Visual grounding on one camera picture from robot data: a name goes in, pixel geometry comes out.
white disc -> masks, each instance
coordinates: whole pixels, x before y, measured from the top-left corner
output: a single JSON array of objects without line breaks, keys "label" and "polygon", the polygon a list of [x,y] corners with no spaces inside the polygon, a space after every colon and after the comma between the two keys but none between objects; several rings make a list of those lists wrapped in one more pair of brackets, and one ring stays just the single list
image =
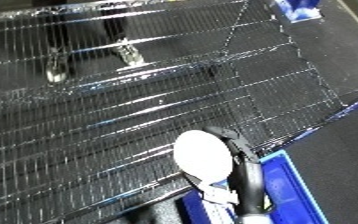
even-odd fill
[{"label": "white disc", "polygon": [[226,179],[233,169],[225,143],[204,131],[181,134],[175,142],[174,159],[184,172],[208,184]]}]

blue object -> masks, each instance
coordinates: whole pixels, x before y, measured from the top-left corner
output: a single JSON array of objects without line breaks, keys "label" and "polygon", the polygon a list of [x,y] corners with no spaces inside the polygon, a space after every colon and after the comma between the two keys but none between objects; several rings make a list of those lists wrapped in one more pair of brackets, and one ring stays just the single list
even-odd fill
[{"label": "blue object", "polygon": [[319,0],[275,0],[291,23],[321,18],[317,9]]},{"label": "blue object", "polygon": [[341,119],[347,115],[349,115],[351,112],[355,111],[358,109],[358,101],[354,102],[353,104],[345,107],[343,110],[341,110],[340,112],[334,114],[332,117],[328,118],[328,122],[331,121],[335,121],[338,119]]},{"label": "blue object", "polygon": [[[274,224],[328,224],[287,153],[280,150],[262,159],[266,192],[275,204]],[[183,198],[194,224],[233,223],[231,206],[203,201],[196,190]]]}]

blue tray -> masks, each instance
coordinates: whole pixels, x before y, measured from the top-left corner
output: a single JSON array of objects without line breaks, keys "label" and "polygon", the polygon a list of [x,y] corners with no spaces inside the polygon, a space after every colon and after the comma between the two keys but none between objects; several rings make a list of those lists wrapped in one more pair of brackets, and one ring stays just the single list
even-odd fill
[{"label": "blue tray", "polygon": [[[262,159],[266,191],[276,205],[274,224],[328,224],[287,153],[283,150]],[[194,224],[233,223],[231,207],[203,201],[195,190],[183,197]]]},{"label": "blue tray", "polygon": [[291,23],[322,17],[317,5],[320,0],[275,0]]}]

person's leg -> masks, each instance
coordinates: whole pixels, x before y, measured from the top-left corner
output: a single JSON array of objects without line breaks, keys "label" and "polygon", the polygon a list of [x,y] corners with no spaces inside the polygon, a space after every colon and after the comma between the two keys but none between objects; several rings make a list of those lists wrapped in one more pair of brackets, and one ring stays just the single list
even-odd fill
[{"label": "person's leg", "polygon": [[141,65],[144,59],[139,51],[128,43],[126,37],[127,18],[120,15],[127,12],[127,9],[109,9],[111,5],[105,5],[102,9],[103,16],[117,16],[104,20],[104,27],[106,33],[113,43],[118,43],[120,46],[114,47],[113,51],[118,54],[121,59],[130,66]]},{"label": "person's leg", "polygon": [[[66,4],[67,0],[32,0],[34,7],[47,7]],[[64,15],[61,15],[61,9],[58,7],[48,10],[41,10],[41,23],[55,23],[55,25],[45,26],[45,32],[48,39],[49,57],[46,65],[46,76],[49,82],[58,83],[67,78],[68,66],[66,46],[69,38],[67,27],[64,24]]]}]

wire shelf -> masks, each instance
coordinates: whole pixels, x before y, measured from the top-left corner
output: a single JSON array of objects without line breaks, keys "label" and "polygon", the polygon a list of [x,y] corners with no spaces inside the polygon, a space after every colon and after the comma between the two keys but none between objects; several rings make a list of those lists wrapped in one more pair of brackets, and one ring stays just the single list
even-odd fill
[{"label": "wire shelf", "polygon": [[[106,3],[0,13],[0,223],[112,221],[188,189],[183,131],[238,128],[258,146],[342,107],[262,1]],[[111,53],[102,23],[122,17],[143,66]],[[45,30],[62,25],[73,72],[50,86]]]}]

